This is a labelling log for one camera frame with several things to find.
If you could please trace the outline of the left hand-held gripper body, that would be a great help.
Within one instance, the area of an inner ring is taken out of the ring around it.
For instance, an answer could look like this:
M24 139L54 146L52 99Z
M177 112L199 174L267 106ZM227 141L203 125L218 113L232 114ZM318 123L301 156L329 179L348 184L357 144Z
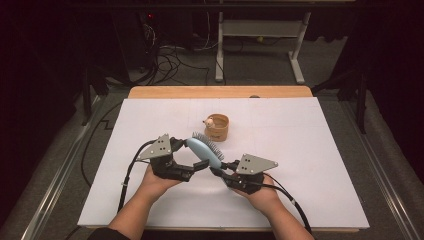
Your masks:
M184 166L176 162L170 146L170 136L164 134L153 140L145 150L136 155L136 161L148 160L156 176L188 182L194 174L193 166Z

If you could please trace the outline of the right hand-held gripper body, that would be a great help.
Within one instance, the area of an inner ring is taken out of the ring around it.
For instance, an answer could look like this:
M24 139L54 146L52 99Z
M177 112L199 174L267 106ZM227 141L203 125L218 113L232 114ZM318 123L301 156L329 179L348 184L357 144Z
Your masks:
M279 166L276 161L268 160L251 154L243 154L236 171L222 170L226 176L222 179L229 187L253 194L260 190L264 180L264 172Z

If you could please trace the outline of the light blue hairbrush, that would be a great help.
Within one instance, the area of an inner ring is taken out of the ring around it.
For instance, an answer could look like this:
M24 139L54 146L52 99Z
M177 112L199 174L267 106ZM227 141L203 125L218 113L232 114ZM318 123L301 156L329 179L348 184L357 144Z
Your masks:
M193 132L192 137L186 139L186 145L200 160L208 160L210 167L221 168L224 155L208 136Z

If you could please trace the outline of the person's left hand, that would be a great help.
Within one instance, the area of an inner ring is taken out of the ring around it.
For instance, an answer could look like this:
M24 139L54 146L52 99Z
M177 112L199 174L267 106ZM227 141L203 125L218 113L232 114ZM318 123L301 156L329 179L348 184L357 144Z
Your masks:
M168 189L178 184L180 184L180 181L178 180L163 179L156 176L153 172L152 166L148 165L142 182L135 193L135 197L153 204L163 194L165 194Z

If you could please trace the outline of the person's right hand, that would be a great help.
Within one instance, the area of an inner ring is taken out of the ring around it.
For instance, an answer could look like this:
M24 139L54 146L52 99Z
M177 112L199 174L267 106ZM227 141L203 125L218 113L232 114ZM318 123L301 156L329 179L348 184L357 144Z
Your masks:
M262 187L253 194L247 194L237 189L234 189L234 192L245 197L256 210L265 216L285 209L275 189Z

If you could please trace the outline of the tan cup with animal figure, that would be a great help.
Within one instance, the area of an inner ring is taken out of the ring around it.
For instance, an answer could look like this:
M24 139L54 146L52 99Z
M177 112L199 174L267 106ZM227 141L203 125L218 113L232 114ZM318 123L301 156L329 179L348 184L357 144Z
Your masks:
M214 142L223 142L229 131L229 118L223 114L211 114L204 121L204 134Z

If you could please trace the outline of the white table board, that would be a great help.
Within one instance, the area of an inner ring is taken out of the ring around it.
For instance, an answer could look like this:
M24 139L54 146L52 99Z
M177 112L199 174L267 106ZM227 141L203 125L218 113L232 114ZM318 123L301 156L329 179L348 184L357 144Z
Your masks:
M146 166L132 161L139 147L163 134L186 139L211 114L226 115L229 132L218 147L226 161L243 154L277 162L271 170L291 213L304 210L315 230L369 226L317 98L127 99L78 220L107 225L122 194L132 196ZM209 170L168 190L152 207L150 229L259 230L268 221Z

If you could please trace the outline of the wooden table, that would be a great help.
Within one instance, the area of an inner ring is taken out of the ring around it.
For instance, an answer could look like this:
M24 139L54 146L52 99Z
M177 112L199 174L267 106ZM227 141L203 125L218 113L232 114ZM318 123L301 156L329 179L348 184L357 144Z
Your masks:
M132 161L145 142L163 134L185 139L201 132L211 114L229 118L218 147L226 161L253 154L279 163L271 175L303 208L311 227L357 231L369 226L321 105L301 86L136 87L124 100L79 225L101 227L121 198L134 195L146 169Z

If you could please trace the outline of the person's dark sleeve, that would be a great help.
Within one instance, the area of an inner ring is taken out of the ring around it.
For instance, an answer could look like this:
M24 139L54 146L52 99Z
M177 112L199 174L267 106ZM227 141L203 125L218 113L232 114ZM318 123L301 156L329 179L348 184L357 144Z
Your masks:
M87 240L130 240L117 230L110 228L99 228L94 230Z

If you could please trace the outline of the black metal stand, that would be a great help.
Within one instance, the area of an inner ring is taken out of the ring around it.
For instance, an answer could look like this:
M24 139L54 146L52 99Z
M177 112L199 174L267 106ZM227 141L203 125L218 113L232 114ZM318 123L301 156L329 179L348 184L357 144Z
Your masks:
M109 91L106 85L106 77L101 69L95 65L87 65L82 75L83 126L88 124L92 115L91 89L94 89L96 94L100 96L107 95Z
M332 74L328 80L312 87L311 92L315 95L324 89L338 89L337 98L340 101L350 101L352 98L356 98L355 120L360 132L365 134L367 92L365 72L355 66L341 73Z

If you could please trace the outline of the black computer tower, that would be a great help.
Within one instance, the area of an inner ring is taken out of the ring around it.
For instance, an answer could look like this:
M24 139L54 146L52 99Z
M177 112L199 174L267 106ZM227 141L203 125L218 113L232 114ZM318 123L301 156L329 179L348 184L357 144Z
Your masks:
M145 31L136 12L117 12L113 20L121 50L129 68L152 68L153 55L148 49Z

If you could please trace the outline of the dark curtain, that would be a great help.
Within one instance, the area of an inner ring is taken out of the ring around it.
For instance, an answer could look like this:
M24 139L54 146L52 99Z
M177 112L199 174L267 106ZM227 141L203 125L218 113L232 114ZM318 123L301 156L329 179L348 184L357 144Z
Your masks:
M414 173L424 184L424 0L360 0L357 25L370 89Z
M62 0L0 0L0 228L75 113L81 66Z

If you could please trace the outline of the aluminium floor rail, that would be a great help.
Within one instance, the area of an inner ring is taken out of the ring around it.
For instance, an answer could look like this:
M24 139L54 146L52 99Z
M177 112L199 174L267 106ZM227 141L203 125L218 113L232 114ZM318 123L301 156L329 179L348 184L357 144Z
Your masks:
M20 209L27 206L30 217L18 240L38 240L59 200L90 130L92 117L96 117L104 97L95 96L89 101L92 113L86 117L83 100L77 101L77 112L55 136L43 159L37 166L24 191Z
M421 237L419 235L418 228L414 225L410 215L407 213L403 200L395 190L394 185L380 162L380 159L373 150L368 136L361 132L351 104L348 102L341 102L340 105L361 141L366 152L371 171L374 175L374 179L376 180L382 195L384 196L385 202L387 203L404 239L424 240L424 236Z

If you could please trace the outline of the white metal stand frame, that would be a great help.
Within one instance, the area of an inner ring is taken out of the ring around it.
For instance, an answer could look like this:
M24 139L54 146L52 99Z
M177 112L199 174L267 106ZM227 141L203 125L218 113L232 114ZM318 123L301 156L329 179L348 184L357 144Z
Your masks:
M305 12L301 20L258 20L258 19L226 19L223 12L218 13L218 38L215 80L222 82L224 77L223 40L225 37L271 37L293 38L296 44L287 53L292 72L298 84L305 83L298 55L306 34L310 12Z

